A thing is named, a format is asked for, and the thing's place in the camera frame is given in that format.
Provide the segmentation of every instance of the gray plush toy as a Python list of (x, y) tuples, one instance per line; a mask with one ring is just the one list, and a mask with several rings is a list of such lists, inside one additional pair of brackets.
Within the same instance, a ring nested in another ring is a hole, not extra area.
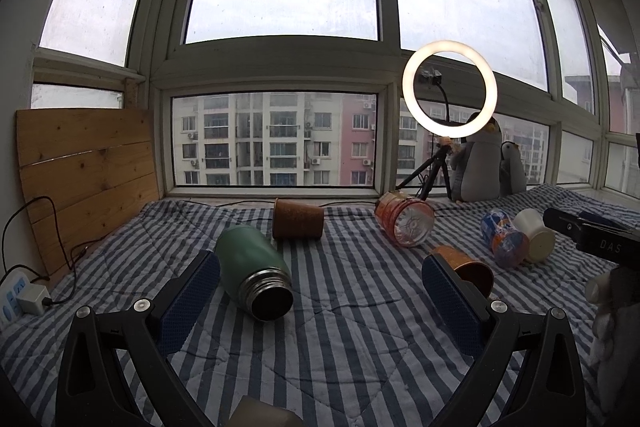
[[(471, 115), (473, 120), (479, 113)], [(502, 131), (494, 118), (477, 133), (462, 139), (451, 157), (453, 201), (495, 200), (500, 196), (500, 144)]]
[(527, 177), (524, 175), (520, 148), (517, 143), (504, 142), (500, 161), (500, 197), (524, 190), (527, 190)]

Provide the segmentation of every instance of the copper cup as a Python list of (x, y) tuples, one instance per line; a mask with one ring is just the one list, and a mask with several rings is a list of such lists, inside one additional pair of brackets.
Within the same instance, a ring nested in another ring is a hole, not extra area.
[(486, 264), (474, 261), (466, 253), (445, 245), (434, 248), (432, 252), (439, 253), (460, 279), (473, 283), (485, 298), (491, 295), (494, 273)]
[(274, 239), (320, 239), (324, 230), (324, 208), (276, 199), (273, 205)]

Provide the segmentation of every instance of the mattress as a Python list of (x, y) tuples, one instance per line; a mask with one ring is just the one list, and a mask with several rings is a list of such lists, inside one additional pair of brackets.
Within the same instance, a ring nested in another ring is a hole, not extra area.
[[(595, 373), (586, 365), (594, 307), (584, 284), (612, 264), (575, 250), (559, 237), (538, 265), (497, 267), (481, 242), (479, 221), (500, 206), (511, 216), (523, 208), (590, 210), (636, 226), (640, 214), (559, 187), (542, 185), (499, 201), (434, 203), (436, 224), (427, 242), (396, 248), (378, 227), (372, 208), (326, 209), (320, 241), (275, 243), (292, 271), (294, 305), (285, 317), (257, 323), (219, 287), (182, 349), (169, 360), (198, 406), (224, 425), (244, 395), (292, 410), (306, 427), (427, 426), (468, 371), (422, 286), (429, 249), (452, 245), (487, 263), (494, 297), (519, 311), (565, 309), (582, 361), (588, 422), (603, 421)], [(0, 363), (18, 394), (44, 426), (54, 422), (56, 380), (75, 309), (98, 313), (153, 298), (171, 277), (230, 225), (245, 223), (270, 237), (270, 208), (216, 208), (187, 201), (149, 203), (79, 263), (78, 289), (66, 305), (43, 317), (24, 316), (0, 337)], [(68, 295), (71, 276), (55, 289)], [(143, 415), (161, 425), (127, 353), (124, 373)], [(522, 354), (515, 353), (482, 425), (495, 421), (513, 387)]]

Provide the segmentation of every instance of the hand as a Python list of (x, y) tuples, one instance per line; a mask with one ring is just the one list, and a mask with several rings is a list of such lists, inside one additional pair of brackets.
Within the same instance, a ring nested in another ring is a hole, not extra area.
[(598, 304), (589, 363), (598, 370), (600, 406), (609, 413), (640, 352), (640, 273), (619, 266), (591, 279), (585, 297)]

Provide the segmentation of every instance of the power strip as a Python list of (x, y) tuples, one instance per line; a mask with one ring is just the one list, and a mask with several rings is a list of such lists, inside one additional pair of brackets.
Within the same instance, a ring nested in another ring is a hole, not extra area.
[(0, 285), (0, 331), (22, 317), (23, 311), (17, 296), (29, 284), (28, 277), (21, 270), (14, 270)]

